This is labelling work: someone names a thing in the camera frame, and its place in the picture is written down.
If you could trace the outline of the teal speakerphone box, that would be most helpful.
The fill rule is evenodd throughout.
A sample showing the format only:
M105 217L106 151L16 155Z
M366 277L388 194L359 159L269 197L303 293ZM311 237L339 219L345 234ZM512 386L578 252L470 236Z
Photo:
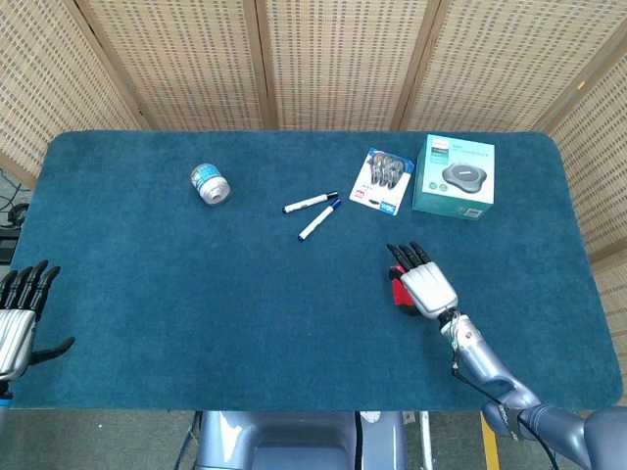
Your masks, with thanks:
M411 208L478 220L495 200L495 146L429 134L417 157Z

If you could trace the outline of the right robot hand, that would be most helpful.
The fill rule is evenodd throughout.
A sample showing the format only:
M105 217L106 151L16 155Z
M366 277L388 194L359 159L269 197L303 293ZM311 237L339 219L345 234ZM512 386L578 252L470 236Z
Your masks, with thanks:
M458 295L440 267L416 242L407 245L387 244L405 273L401 282L414 303L413 308L401 308L408 315L437 319L442 314L451 314L458 307Z

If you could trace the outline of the blue felt table mat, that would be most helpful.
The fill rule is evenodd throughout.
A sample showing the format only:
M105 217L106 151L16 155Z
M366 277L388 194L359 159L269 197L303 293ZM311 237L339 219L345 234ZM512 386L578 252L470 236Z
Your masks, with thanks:
M13 258L61 267L35 344L75 337L14 385L21 408L476 409L438 324L401 312L387 244L418 243L460 309L542 400L617 403L621 372L555 142L471 132L496 150L476 221L344 201L366 153L418 155L422 132L75 131L49 145ZM208 206L190 181L230 186Z

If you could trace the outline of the white marker with black cap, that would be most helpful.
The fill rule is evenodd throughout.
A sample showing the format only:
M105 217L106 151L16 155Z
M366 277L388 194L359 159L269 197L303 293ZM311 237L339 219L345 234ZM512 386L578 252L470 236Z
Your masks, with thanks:
M284 206L282 208L282 212L283 213L290 213L290 212L295 212L301 209L305 209L314 205L317 205L319 203L323 203L326 201L330 201L333 199L336 199L338 197L338 192L337 191L332 191L329 193L323 193L320 195L316 195L310 198L307 198L305 200L296 202L296 203L292 203L289 204L287 206Z

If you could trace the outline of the clear jar with blue label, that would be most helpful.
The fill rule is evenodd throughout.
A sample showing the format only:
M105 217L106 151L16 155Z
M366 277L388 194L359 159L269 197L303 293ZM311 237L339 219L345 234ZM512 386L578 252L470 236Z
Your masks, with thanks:
M208 206L223 203L230 194L230 186L213 164L199 164L190 174L190 181L200 198Z

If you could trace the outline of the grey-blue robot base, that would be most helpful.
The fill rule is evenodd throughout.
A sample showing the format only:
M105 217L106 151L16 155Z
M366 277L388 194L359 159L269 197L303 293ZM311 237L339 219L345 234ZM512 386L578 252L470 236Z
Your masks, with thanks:
M435 470L426 411L197 410L172 470L408 470L406 426L419 430L419 470Z

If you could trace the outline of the yellow plastic strip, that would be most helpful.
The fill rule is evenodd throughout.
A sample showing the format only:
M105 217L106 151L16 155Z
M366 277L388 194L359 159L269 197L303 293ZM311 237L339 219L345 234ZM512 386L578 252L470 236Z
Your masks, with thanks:
M489 427L483 413L480 413L479 416L486 470L501 470L496 435Z

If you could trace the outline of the red packet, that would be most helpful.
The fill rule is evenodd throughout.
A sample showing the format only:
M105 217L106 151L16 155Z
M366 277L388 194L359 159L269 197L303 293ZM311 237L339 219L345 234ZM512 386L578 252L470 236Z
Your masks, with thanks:
M401 282L401 276L405 273L405 270L398 264L390 267L388 277L392 284L392 293L394 305L401 308L413 308L414 303Z

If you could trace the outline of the white marker with blue cap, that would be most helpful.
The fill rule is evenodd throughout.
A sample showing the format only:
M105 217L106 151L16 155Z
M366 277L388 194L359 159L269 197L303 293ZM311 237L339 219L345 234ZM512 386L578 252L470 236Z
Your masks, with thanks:
M298 234L298 240L305 241L341 204L342 200L336 199L327 206Z

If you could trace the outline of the binder clips blister pack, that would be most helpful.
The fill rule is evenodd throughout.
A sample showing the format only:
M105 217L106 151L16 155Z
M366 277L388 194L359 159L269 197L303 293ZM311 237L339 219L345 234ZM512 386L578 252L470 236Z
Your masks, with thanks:
M370 148L350 193L350 200L395 216L413 170L412 161Z

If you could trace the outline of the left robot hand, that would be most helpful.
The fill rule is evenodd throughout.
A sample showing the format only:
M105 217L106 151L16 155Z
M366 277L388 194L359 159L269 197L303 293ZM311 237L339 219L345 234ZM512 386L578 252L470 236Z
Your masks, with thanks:
M75 337L67 337L54 348L33 349L49 290L61 270L48 263L44 259L0 279L0 394L30 366L65 354L75 342Z

